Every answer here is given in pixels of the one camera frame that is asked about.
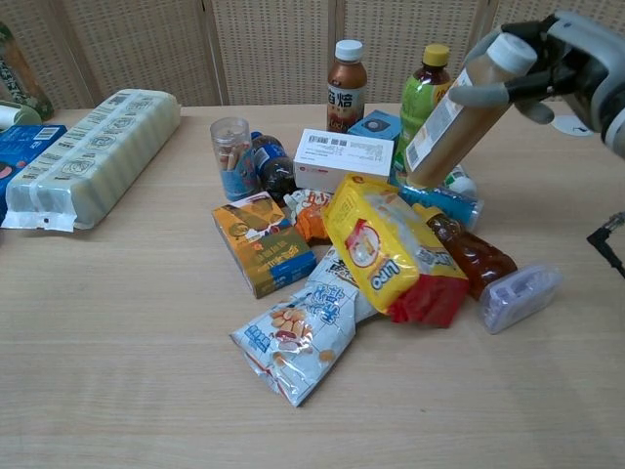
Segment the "grey black right robot hand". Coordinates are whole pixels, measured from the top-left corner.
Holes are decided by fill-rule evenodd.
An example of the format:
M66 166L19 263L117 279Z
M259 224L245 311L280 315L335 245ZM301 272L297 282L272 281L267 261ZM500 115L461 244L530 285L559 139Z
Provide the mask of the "grey black right robot hand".
M527 75L490 85L457 86L450 100L464 107L514 105L539 124L554 119L542 103L561 97L590 130L611 148L624 145L624 38L573 12L556 11L542 21L504 23L466 56L486 52L496 38L512 34L536 52Z

